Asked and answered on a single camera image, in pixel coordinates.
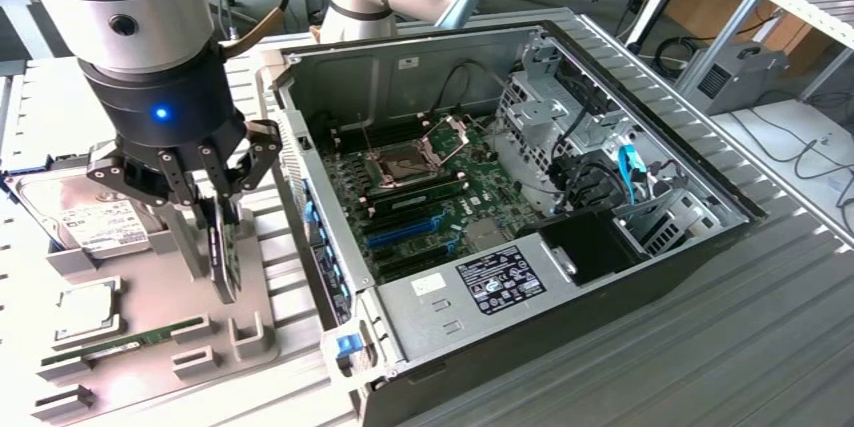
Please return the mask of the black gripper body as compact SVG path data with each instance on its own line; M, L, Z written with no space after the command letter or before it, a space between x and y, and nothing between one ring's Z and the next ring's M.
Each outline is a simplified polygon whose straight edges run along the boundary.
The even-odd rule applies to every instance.
M79 62L84 77L116 131L127 156L155 160L173 149L193 160L199 146L229 155L247 127L235 107L221 47L207 44L185 63L157 72L111 72Z

